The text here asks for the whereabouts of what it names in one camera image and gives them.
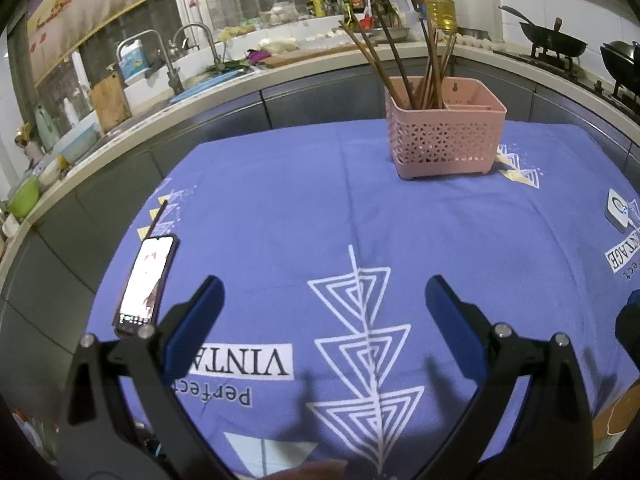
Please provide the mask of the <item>single brown wooden chopstick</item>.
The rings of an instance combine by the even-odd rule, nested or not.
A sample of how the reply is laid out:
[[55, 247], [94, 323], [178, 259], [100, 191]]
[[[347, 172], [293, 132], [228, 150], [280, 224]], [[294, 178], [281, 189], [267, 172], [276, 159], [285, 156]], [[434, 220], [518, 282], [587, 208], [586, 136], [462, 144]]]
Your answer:
[[437, 107], [442, 110], [444, 108], [444, 98], [442, 97], [442, 82], [447, 75], [448, 65], [451, 55], [454, 53], [454, 47], [456, 46], [457, 35], [451, 34], [448, 36], [446, 43], [445, 54], [442, 56], [442, 62], [439, 66], [439, 75], [436, 78], [436, 99]]

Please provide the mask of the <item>reddish bundle chopstick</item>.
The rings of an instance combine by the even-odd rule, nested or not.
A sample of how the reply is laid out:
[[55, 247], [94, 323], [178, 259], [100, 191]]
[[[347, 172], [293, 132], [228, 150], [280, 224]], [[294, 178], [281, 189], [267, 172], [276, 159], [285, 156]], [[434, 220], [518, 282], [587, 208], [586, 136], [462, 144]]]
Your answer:
[[427, 33], [432, 66], [431, 108], [440, 110], [442, 108], [442, 82], [440, 81], [439, 57], [437, 55], [437, 28], [430, 18], [427, 20]]

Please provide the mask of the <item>dark bundle chopstick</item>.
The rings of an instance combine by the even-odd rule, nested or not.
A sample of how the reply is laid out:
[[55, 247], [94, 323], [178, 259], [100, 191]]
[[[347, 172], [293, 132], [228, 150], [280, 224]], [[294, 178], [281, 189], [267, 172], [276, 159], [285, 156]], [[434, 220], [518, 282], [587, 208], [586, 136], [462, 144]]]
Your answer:
[[383, 34], [386, 38], [388, 45], [390, 46], [390, 50], [392, 51], [393, 58], [399, 70], [402, 82], [405, 85], [407, 96], [409, 99], [410, 108], [414, 110], [416, 108], [416, 100], [414, 99], [414, 95], [411, 90], [410, 82], [405, 70], [405, 67], [401, 63], [401, 59], [396, 48], [395, 41], [393, 40], [392, 34], [390, 33], [390, 29], [387, 26], [386, 22], [386, 7], [382, 0], [372, 0], [371, 3], [372, 12], [375, 15], [376, 19], [380, 22], [380, 27], [382, 28]]

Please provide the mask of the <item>chrome kitchen faucet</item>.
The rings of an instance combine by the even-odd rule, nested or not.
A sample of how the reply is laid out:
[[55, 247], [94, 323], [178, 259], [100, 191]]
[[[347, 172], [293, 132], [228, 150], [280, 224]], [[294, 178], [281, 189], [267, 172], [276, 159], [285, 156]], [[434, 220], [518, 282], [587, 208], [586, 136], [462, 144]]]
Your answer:
[[134, 36], [130, 36], [125, 40], [122, 40], [116, 46], [115, 54], [118, 68], [120, 61], [120, 50], [122, 50], [123, 46], [126, 46], [126, 44], [129, 44], [131, 41], [134, 41], [136, 39], [140, 39], [142, 41], [144, 53], [149, 67], [145, 72], [138, 73], [136, 76], [133, 76], [129, 79], [125, 79], [124, 77], [122, 77], [124, 78], [125, 86], [129, 87], [132, 84], [139, 82], [143, 78], [149, 79], [158, 70], [164, 68], [166, 70], [166, 75], [168, 78], [168, 86], [174, 92], [174, 95], [178, 96], [178, 94], [182, 93], [184, 91], [184, 88], [180, 76], [178, 75], [178, 70], [171, 62], [162, 36], [160, 36], [160, 33], [155, 29], [148, 28], [142, 30], [142, 32], [138, 32], [137, 34], [134, 34]]

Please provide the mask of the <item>white square hub device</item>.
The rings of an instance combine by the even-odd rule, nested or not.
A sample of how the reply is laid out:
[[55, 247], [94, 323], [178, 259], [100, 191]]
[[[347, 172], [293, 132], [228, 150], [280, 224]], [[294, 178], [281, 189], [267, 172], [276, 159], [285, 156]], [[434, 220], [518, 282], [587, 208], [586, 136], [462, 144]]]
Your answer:
[[608, 190], [608, 196], [606, 196], [605, 218], [621, 233], [625, 233], [629, 228], [628, 203], [614, 188], [610, 188]]

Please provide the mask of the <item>smartphone on table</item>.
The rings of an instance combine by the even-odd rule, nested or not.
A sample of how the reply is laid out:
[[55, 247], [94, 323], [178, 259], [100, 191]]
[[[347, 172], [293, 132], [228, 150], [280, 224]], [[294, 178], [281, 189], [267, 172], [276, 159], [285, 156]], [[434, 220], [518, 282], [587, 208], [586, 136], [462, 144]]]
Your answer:
[[156, 324], [178, 246], [175, 234], [147, 237], [142, 242], [115, 312], [113, 326], [118, 338], [136, 336], [140, 327]]

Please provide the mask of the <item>blue printed tablecloth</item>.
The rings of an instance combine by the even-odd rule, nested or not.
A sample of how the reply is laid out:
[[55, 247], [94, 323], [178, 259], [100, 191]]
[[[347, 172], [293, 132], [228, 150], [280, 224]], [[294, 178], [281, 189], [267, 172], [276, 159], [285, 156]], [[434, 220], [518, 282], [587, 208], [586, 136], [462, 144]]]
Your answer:
[[88, 329], [113, 318], [140, 233], [178, 240], [160, 310], [204, 278], [226, 300], [172, 388], [244, 478], [344, 460], [357, 479], [408, 479], [472, 396], [428, 312], [444, 278], [491, 323], [570, 337], [591, 411], [638, 376], [614, 336], [639, 286], [639, 230], [608, 194], [638, 192], [572, 125], [508, 122], [499, 166], [405, 181], [382, 120], [287, 128], [198, 145], [146, 199], [96, 293]]

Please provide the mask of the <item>black lidded wok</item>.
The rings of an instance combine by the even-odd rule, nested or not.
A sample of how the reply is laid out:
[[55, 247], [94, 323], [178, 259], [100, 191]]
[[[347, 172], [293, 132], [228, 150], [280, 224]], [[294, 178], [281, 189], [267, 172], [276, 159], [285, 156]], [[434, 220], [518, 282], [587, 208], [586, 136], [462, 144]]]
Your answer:
[[636, 98], [639, 95], [639, 43], [616, 40], [600, 47], [602, 60], [615, 82], [613, 94], [617, 98], [620, 87], [626, 88]]

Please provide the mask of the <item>pink perforated utensil basket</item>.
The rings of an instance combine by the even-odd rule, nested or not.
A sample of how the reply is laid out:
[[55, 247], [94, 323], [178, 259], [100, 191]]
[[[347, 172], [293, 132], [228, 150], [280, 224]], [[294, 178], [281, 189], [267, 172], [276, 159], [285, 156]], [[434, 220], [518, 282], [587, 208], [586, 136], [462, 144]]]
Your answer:
[[404, 180], [487, 174], [496, 158], [506, 107], [479, 80], [446, 77], [442, 108], [414, 110], [401, 77], [384, 92], [387, 139]]

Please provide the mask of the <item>wooden cutting board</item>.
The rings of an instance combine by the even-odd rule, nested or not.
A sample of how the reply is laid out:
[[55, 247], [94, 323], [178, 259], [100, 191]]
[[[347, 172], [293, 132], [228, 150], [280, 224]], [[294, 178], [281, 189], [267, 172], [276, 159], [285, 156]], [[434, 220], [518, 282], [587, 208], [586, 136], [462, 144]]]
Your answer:
[[118, 73], [111, 72], [106, 78], [95, 84], [91, 88], [90, 96], [96, 117], [104, 133], [113, 130], [132, 116]]

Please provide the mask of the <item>cooking oil bottle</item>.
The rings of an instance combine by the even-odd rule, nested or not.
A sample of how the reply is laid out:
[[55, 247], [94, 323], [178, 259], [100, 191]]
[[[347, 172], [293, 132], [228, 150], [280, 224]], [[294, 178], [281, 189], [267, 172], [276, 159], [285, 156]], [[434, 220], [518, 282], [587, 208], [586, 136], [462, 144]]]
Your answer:
[[456, 4], [454, 0], [425, 0], [426, 13], [437, 27], [446, 34], [458, 32]]

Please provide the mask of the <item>blue label detergent bottle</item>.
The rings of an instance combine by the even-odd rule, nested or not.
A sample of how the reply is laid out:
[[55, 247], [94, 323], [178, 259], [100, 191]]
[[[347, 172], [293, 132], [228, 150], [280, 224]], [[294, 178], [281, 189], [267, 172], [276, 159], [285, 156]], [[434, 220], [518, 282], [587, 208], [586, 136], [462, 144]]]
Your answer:
[[138, 73], [145, 72], [149, 67], [144, 53], [144, 47], [140, 39], [131, 41], [120, 50], [119, 68], [122, 76], [129, 79]]

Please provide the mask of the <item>white plastic jug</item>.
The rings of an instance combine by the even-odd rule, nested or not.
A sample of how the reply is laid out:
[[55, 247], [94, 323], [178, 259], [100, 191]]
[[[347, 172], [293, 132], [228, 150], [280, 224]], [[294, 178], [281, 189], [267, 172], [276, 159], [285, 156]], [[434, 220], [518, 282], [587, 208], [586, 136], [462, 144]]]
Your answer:
[[413, 28], [419, 24], [420, 16], [412, 0], [390, 0], [390, 4], [398, 14], [402, 26]]

